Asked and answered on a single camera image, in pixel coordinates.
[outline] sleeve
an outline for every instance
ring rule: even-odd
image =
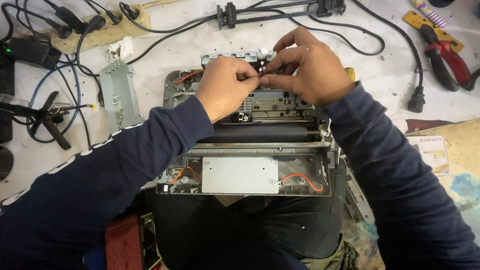
[[[147,121],[39,176],[21,196],[3,202],[0,265],[81,268],[82,255],[140,188],[212,133],[208,115],[192,96],[172,110],[152,109]]]
[[[475,235],[432,169],[361,84],[324,107],[375,216],[388,269],[480,269]]]

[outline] orange wire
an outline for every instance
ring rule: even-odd
[[[305,178],[305,179],[307,180],[308,184],[310,184],[310,186],[311,186],[314,190],[316,190],[316,191],[322,191],[322,190],[324,189],[324,188],[321,188],[321,189],[315,188],[315,187],[312,185],[312,183],[310,182],[310,180],[308,179],[308,177],[306,177],[306,176],[303,175],[303,174],[299,174],[299,173],[291,174],[291,175],[285,177],[284,179],[280,180],[279,183],[285,181],[286,179],[288,179],[288,178],[290,178],[290,177],[292,177],[292,176],[300,176],[300,177]]]
[[[190,169],[190,170],[193,172],[193,176],[195,177],[195,179],[196,179],[197,181],[199,181],[197,175],[195,174],[195,170],[192,169],[192,167],[187,167],[187,168]],[[177,177],[175,177],[175,179],[173,179],[173,181],[170,182],[169,184],[173,184],[173,183],[180,177],[180,175],[182,174],[183,170],[185,170],[186,168],[175,168],[175,169],[176,169],[176,170],[180,170],[180,172],[179,172],[179,174],[177,175]]]
[[[174,83],[175,83],[175,84],[179,84],[179,83],[185,81],[187,78],[190,78],[190,77],[192,77],[193,75],[195,75],[195,74],[197,74],[197,73],[200,73],[200,72],[204,72],[204,71],[205,71],[204,69],[197,70],[197,71],[195,71],[194,73],[190,73],[189,75],[185,76],[183,79],[181,79],[181,80],[179,80],[179,81],[177,81],[177,82],[174,82]]]

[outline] black power adapter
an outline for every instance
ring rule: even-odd
[[[57,67],[61,56],[60,51],[50,47],[47,43],[16,37],[12,37],[7,44],[5,54],[15,60],[32,63],[49,70]]]

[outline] work surface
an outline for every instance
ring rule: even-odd
[[[117,3],[114,4],[108,0],[98,0],[98,2],[104,4],[108,9],[118,9]],[[145,3],[148,1],[131,0],[127,2]],[[220,4],[223,7],[226,2],[226,0],[215,2],[184,0],[153,7],[148,9],[148,12],[152,18],[154,29],[171,29],[192,19],[215,14],[216,5]],[[257,1],[243,0],[234,1],[234,4],[237,5],[237,8],[244,8],[255,2]],[[405,13],[413,10],[409,0],[363,0],[361,2],[377,14],[403,28],[414,40],[422,55],[425,68],[430,68],[428,60],[422,53],[425,44],[418,31],[402,20]],[[75,4],[65,1],[62,4],[71,8],[79,17],[94,14],[83,1],[75,1]],[[361,80],[365,89],[388,108],[387,115],[394,120],[403,132],[407,130],[406,119],[459,122],[480,117],[479,86],[472,92],[463,89],[456,93],[448,92],[441,88],[431,72],[425,73],[424,93],[427,103],[423,113],[415,114],[407,111],[405,109],[406,102],[410,99],[417,85],[418,76],[413,72],[415,61],[405,39],[389,26],[359,9],[353,2],[347,0],[346,4],[347,11],[343,16],[334,16],[325,20],[359,25],[379,34],[386,42],[386,49],[383,53],[377,56],[363,56],[352,50],[337,36],[321,32],[314,32],[313,34],[330,46],[341,58],[345,67],[355,69],[357,80]],[[477,1],[474,0],[459,0],[448,8],[435,9],[446,20],[447,31],[466,45],[460,55],[471,71],[480,67],[479,61],[476,59],[477,52],[480,52],[480,20],[474,16],[476,4]],[[40,14],[53,16],[52,13],[49,13],[50,9],[46,8],[42,2],[32,1],[29,9],[39,11],[37,8],[40,8]],[[284,10],[290,12],[301,11],[299,8]],[[239,15],[239,18],[244,16],[251,17],[252,15]],[[308,26],[339,32],[360,50],[377,52],[380,48],[380,43],[376,39],[361,31],[321,25],[306,17],[298,18],[298,20]],[[38,29],[43,27],[47,26],[37,25]],[[132,65],[135,69],[133,79],[142,116],[148,118],[151,108],[162,106],[165,76],[174,70],[198,69],[200,67],[200,54],[252,51],[259,48],[271,49],[284,34],[296,27],[288,19],[281,19],[238,25],[235,29],[219,31],[217,22],[211,21],[160,43],[146,57]],[[6,27],[2,27],[2,30],[5,34]],[[128,57],[126,61],[139,56],[164,35],[148,34],[135,38],[133,40],[134,55]],[[82,64],[98,73],[109,64],[105,60],[106,47],[82,52],[80,56]],[[16,96],[30,100],[35,87],[47,71],[23,63],[16,63],[15,68]],[[71,85],[74,86],[76,83],[73,74],[68,69],[65,74]],[[97,86],[93,79],[83,75],[79,76],[82,91],[81,103],[97,104]],[[68,91],[60,75],[55,74],[43,84],[37,95],[34,108],[40,108],[52,91],[60,91],[57,101],[73,103],[68,97]],[[84,115],[90,130],[92,143],[106,140],[108,138],[107,115],[103,108],[98,106],[94,110],[84,109]],[[60,125],[60,129],[68,123],[69,117],[67,116],[67,121]],[[17,124],[13,126],[14,139],[6,144],[6,147],[15,156],[14,168],[10,176],[5,181],[0,182],[0,199],[27,188],[40,174],[51,170],[73,154],[87,148],[84,127],[79,117],[65,134],[66,139],[72,145],[72,148],[67,151],[62,150],[56,143],[37,143],[28,136],[24,126]],[[40,128],[37,136],[43,139],[51,138],[44,127]]]

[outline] box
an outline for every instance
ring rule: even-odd
[[[435,175],[450,174],[443,136],[408,136],[407,139]]]

